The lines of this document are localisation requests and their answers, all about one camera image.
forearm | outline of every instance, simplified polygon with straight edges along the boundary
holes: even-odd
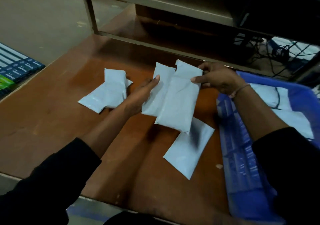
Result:
[[[238,91],[234,104],[253,141],[288,127],[250,86]]]
[[[127,120],[131,117],[131,111],[124,101],[90,132],[83,135],[81,139],[102,158],[114,138],[121,131]]]

person's left hand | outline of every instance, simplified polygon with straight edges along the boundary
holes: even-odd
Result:
[[[158,85],[159,81],[160,75],[157,75],[153,80],[146,79],[123,101],[130,115],[141,112],[142,104],[148,100],[151,90]]]

person's right hand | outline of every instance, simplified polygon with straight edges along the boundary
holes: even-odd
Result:
[[[204,71],[199,77],[192,77],[193,83],[202,83],[203,88],[214,87],[220,93],[230,95],[246,82],[233,70],[218,62],[204,62],[198,66]]]

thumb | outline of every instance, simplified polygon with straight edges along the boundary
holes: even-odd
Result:
[[[148,85],[146,85],[146,87],[151,91],[156,85],[158,85],[159,81],[160,75],[157,75],[155,78],[153,78],[152,81],[148,83]]]
[[[199,77],[192,77],[190,81],[193,83],[205,83],[205,82],[208,82],[208,78],[207,78],[207,75],[205,74]]]

blue bin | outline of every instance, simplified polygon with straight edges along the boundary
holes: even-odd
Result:
[[[237,73],[247,83],[288,89],[292,110],[302,112],[309,120],[315,137],[311,142],[320,148],[320,103],[310,88],[246,72]],[[272,205],[276,191],[256,162],[251,149],[252,141],[233,102],[228,96],[220,94],[217,109],[221,118],[220,138],[231,215],[284,224],[285,221],[275,213]]]

